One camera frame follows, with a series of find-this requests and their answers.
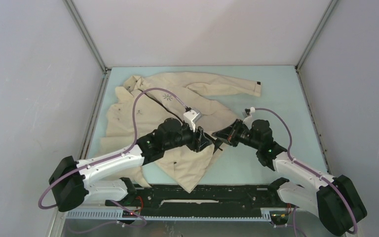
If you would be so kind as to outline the beige zip jacket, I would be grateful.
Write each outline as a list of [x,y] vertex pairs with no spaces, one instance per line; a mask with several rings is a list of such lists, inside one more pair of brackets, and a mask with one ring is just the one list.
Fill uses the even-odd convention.
[[[187,106],[197,109],[202,117],[196,125],[206,133],[223,129],[232,124],[238,115],[230,108],[205,96],[230,96],[248,94],[260,97],[260,82],[209,73],[171,72],[150,77],[131,76],[122,86],[115,88],[118,101],[107,111],[108,125],[106,136],[100,139],[100,148],[96,156],[104,155],[131,144],[134,138],[132,106],[142,91],[149,88],[163,88],[177,95]],[[168,118],[184,120],[184,106],[171,94],[164,91],[150,91],[140,97],[136,105],[135,117],[138,138],[152,132]],[[223,153],[223,144],[214,152],[214,147],[200,153],[193,153],[187,147],[166,151],[163,158],[155,161],[168,176],[190,193],[209,167]],[[143,167],[129,168],[107,179],[128,177],[142,187],[150,187],[143,176]]]

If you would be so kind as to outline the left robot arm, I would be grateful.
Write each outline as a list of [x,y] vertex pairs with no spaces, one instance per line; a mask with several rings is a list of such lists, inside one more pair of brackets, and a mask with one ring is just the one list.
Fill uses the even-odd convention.
[[192,130],[187,123],[168,118],[157,129],[137,139],[135,144],[90,160],[63,158],[49,178],[56,207],[60,212],[73,210],[91,201],[120,201],[132,205],[136,192],[131,183],[105,178],[125,169],[144,166],[164,157],[166,151],[187,147],[200,153],[214,147],[214,140],[202,127]]

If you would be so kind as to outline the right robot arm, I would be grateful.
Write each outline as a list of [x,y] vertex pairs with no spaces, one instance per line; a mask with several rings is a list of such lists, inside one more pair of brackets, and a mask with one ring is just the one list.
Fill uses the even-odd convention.
[[294,204],[318,217],[336,236],[342,236],[368,215],[351,179],[322,173],[289,157],[288,150],[274,140],[267,120],[255,120],[248,128],[237,119],[213,136],[229,146],[243,144],[255,149],[260,164],[280,174],[268,187],[271,205]]

